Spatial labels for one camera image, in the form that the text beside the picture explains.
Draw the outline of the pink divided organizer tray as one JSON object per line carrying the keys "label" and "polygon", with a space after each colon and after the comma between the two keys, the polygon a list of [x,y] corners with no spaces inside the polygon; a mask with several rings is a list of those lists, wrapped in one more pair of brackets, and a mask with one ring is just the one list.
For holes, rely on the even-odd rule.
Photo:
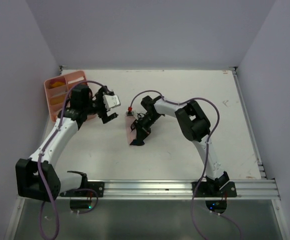
{"label": "pink divided organizer tray", "polygon": [[83,70],[73,71],[64,75],[50,78],[44,82],[45,96],[52,122],[58,118],[58,114],[63,107],[68,90],[78,82],[86,80]]}

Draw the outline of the aluminium mounting rail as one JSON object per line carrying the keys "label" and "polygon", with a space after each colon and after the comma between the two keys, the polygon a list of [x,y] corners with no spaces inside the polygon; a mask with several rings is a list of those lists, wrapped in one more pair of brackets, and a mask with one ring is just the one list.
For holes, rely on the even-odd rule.
{"label": "aluminium mounting rail", "polygon": [[69,185],[60,181],[44,184],[33,179],[19,184],[21,197],[50,201],[63,198],[105,198],[107,200],[205,200],[243,199],[277,200],[280,198],[275,180],[234,180],[237,197],[195,197],[189,180],[89,180]]}

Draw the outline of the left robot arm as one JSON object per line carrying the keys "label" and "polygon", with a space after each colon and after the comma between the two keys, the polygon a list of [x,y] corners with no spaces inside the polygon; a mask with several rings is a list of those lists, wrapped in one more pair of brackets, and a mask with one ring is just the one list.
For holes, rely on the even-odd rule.
{"label": "left robot arm", "polygon": [[19,159],[15,165],[18,195],[25,198],[52,202],[64,192],[77,196],[88,193],[87,174],[69,170],[58,176],[57,162],[71,138],[80,130],[90,115],[97,115],[103,124],[118,117],[108,112],[121,105],[119,97],[107,86],[101,85],[91,94],[87,81],[75,84],[66,94],[62,108],[52,131],[40,147],[27,159]]}

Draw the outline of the white rolled garment in tray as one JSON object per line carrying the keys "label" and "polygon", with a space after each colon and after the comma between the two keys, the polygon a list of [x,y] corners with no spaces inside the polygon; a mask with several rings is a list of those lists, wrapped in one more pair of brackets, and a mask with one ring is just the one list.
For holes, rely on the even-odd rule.
{"label": "white rolled garment in tray", "polygon": [[68,83],[69,85],[71,85],[71,84],[75,84],[75,83],[78,83],[78,82],[82,82],[82,81],[84,81],[84,80],[85,80],[85,78],[84,78],[83,76],[80,76],[80,77],[78,77],[78,78],[75,78],[75,79],[69,80],[67,83]]}

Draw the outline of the orange rolled garment in tray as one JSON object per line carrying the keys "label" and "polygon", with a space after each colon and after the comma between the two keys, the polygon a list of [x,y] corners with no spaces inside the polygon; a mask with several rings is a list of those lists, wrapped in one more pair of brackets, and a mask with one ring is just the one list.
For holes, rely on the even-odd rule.
{"label": "orange rolled garment in tray", "polygon": [[51,97],[49,100],[50,105],[58,105],[58,104],[62,104],[64,102],[65,99],[65,95],[60,95],[60,96],[55,96],[55,97]]}

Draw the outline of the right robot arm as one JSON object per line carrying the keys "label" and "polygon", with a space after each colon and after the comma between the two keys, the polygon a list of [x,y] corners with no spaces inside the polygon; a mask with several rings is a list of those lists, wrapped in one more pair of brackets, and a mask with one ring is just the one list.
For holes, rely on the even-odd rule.
{"label": "right robot arm", "polygon": [[203,161],[203,177],[206,181],[197,183],[197,190],[204,197],[220,196],[230,181],[228,173],[223,169],[212,146],[211,122],[199,103],[190,99],[184,103],[175,103],[158,96],[146,96],[141,101],[145,114],[137,116],[127,128],[129,145],[143,146],[145,139],[151,134],[152,125],[162,116],[176,118],[183,136],[194,144]]}

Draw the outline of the yellow rolled garment in tray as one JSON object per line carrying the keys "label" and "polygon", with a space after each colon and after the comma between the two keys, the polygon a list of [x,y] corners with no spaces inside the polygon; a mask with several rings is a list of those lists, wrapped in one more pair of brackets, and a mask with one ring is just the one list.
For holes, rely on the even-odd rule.
{"label": "yellow rolled garment in tray", "polygon": [[54,88],[58,88],[58,87],[61,87],[61,86],[64,86],[64,85],[66,85],[66,83],[64,81],[61,81],[61,80],[52,80],[49,83],[49,88],[50,89],[54,89]]}

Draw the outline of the pink underwear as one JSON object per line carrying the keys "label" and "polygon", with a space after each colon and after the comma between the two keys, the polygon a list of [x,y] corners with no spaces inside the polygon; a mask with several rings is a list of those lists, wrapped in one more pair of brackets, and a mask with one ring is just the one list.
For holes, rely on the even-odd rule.
{"label": "pink underwear", "polygon": [[134,116],[126,116],[125,117],[125,128],[126,128],[126,136],[127,143],[129,146],[143,146],[145,143],[143,140],[137,140],[137,130],[132,128],[132,125],[136,118]]}

